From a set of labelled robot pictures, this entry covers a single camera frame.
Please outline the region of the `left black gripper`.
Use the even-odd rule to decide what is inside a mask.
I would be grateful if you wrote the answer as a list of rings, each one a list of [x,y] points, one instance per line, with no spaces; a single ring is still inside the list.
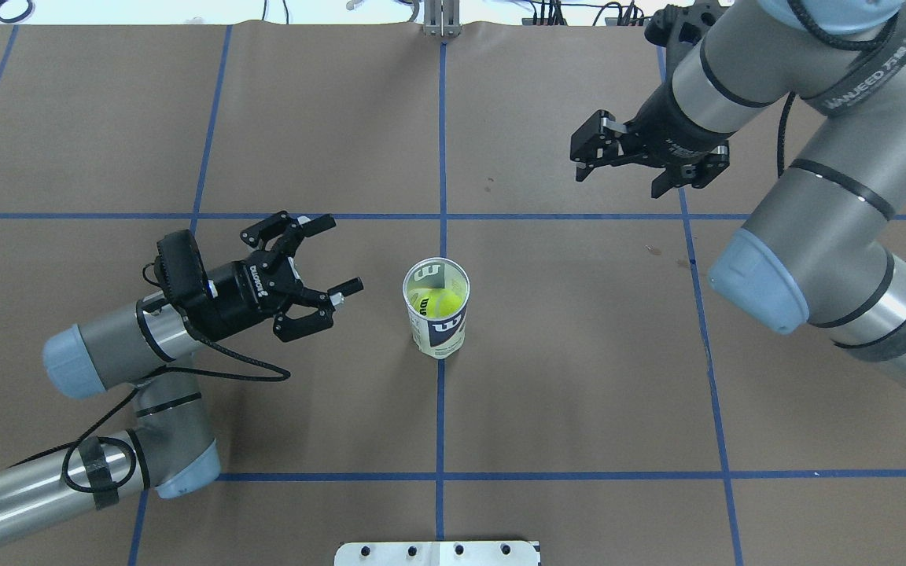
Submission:
[[[333,315],[346,297],[364,290],[359,277],[326,291],[304,286],[294,258],[305,239],[334,229],[331,214],[292,216],[287,211],[267,216],[241,230],[241,243],[255,254],[227,263],[212,274],[201,271],[195,281],[184,280],[179,290],[179,311],[198,336],[213,343],[270,319],[273,334],[290,343],[333,326]],[[291,318],[292,306],[308,308]]]

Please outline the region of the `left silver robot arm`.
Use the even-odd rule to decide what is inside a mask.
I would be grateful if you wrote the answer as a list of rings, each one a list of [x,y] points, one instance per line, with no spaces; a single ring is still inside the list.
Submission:
[[[290,373],[224,340],[269,322],[290,343],[330,329],[353,278],[309,287],[299,247],[337,225],[333,215],[277,211],[241,230],[244,258],[206,267],[193,230],[167,233],[143,270],[153,292],[43,345],[54,389],[121,398],[71,440],[0,470],[0,547],[144,491],[172,499],[213,483],[219,447],[199,377],[281,383]]]

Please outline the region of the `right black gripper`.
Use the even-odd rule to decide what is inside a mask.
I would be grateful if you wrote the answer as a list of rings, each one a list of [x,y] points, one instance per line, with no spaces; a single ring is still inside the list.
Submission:
[[[730,145],[723,134],[684,114],[673,81],[666,79],[626,123],[604,108],[594,111],[572,133],[569,161],[575,165],[575,182],[585,182],[602,166],[664,168],[651,183],[650,197],[659,198],[684,186],[704,189],[729,167]]]

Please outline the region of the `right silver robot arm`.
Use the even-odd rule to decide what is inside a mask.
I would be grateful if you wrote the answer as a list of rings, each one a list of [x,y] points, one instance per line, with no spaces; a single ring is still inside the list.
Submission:
[[[768,327],[826,331],[906,389],[906,261],[878,235],[906,205],[906,1],[698,1],[655,14],[664,82],[633,119],[600,110],[573,133],[582,182],[602,166],[661,169],[652,197],[707,186],[727,140],[793,94],[823,116],[709,269],[709,286]]]

